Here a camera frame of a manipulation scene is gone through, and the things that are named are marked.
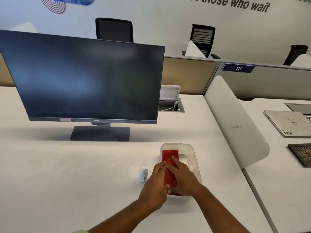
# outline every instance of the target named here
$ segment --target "office chair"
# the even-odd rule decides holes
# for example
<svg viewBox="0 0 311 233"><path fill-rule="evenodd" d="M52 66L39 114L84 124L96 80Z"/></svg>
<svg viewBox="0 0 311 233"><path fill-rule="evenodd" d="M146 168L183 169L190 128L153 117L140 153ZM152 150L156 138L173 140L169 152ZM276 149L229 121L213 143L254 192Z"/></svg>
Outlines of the office chair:
<svg viewBox="0 0 311 233"><path fill-rule="evenodd" d="M97 39L133 43L133 24L121 19L96 18Z"/></svg>
<svg viewBox="0 0 311 233"><path fill-rule="evenodd" d="M210 55L212 50L215 30L215 27L198 24L192 25L190 40L193 41L206 58ZM215 54L211 54L211 56L215 59L220 59L220 57Z"/></svg>
<svg viewBox="0 0 311 233"><path fill-rule="evenodd" d="M291 65L298 56L307 53L308 50L308 46L305 45L292 45L290 47L290 53L288 54L288 57L286 58L283 65Z"/></svg>

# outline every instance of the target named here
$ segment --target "red microfiber cloth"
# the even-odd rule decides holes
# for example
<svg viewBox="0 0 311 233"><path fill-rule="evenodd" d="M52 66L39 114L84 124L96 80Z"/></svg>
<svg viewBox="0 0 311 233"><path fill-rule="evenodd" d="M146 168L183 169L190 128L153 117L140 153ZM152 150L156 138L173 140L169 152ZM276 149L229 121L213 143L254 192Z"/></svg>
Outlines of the red microfiber cloth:
<svg viewBox="0 0 311 233"><path fill-rule="evenodd" d="M172 156L179 160L178 150L162 150L162 161L165 161L167 164L173 165L175 168L177 168L176 164L172 159ZM177 180L175 178L175 175L168 168L165 170L164 184L169 184L170 188L175 188L177 186Z"/></svg>

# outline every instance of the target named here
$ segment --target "monitor stand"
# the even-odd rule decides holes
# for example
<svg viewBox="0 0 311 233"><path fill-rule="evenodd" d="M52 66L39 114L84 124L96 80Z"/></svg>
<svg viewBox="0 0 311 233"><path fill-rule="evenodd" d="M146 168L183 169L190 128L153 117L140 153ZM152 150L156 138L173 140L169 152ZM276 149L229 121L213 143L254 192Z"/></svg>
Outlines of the monitor stand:
<svg viewBox="0 0 311 233"><path fill-rule="evenodd" d="M110 123L92 123L96 126L75 126L71 141L129 141L129 127L111 127Z"/></svg>

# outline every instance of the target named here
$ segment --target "blue sign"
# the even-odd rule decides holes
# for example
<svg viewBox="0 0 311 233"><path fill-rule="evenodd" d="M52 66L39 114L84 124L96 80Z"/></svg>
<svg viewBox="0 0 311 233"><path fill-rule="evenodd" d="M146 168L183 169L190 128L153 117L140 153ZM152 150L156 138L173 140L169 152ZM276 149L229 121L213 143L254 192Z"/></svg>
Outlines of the blue sign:
<svg viewBox="0 0 311 233"><path fill-rule="evenodd" d="M240 64L225 63L225 65L222 67L222 71L251 73L254 68L255 68L254 65L240 65Z"/></svg>

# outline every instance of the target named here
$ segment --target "black keyboard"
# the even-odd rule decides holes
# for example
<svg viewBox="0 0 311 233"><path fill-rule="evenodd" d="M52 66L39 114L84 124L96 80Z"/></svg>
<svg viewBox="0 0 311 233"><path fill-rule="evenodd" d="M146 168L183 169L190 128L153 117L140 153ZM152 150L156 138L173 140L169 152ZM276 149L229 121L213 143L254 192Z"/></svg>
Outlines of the black keyboard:
<svg viewBox="0 0 311 233"><path fill-rule="evenodd" d="M311 167L311 143L289 144L288 148L304 167Z"/></svg>

